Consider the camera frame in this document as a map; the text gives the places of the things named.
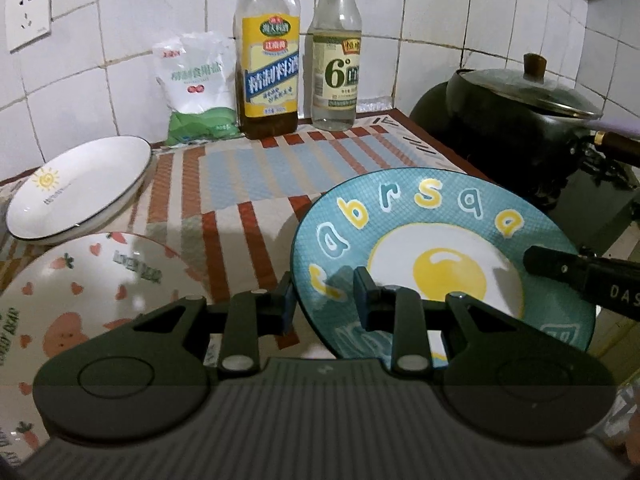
glass bottle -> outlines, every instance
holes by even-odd
[[[329,131],[353,126],[358,101],[362,19],[356,0],[319,0],[313,35],[311,119]]]
[[[300,0],[238,0],[234,35],[241,130],[249,139],[295,132]]]

pot lid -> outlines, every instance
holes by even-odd
[[[597,119],[602,113],[577,91],[545,77],[546,59],[525,54],[524,72],[494,68],[460,75],[471,84],[491,90],[507,99],[543,110],[581,119]]]

white plate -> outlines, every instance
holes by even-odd
[[[138,137],[92,140],[29,177],[6,214],[9,232],[32,244],[57,244],[109,221],[135,194],[152,161]]]
[[[0,296],[0,455],[17,463],[48,439],[31,395],[48,359],[190,294],[209,300],[171,249],[136,235],[76,238],[32,262]]]

bottle label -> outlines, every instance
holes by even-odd
[[[260,118],[298,110],[300,18],[242,19],[244,114]]]
[[[353,110],[358,101],[360,38],[314,34],[314,105]]]

striped tablecloth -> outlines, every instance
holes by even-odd
[[[295,134],[262,141],[160,150],[138,195],[102,230],[168,245],[206,277],[214,301],[227,300],[276,285],[289,269],[298,222],[322,193],[359,174],[403,166],[461,171],[385,114],[360,119],[345,132],[303,125]],[[19,184],[0,189],[0,199]],[[5,235],[0,291],[44,250]],[[261,338],[260,353],[263,359],[331,357],[300,309],[294,330]]]

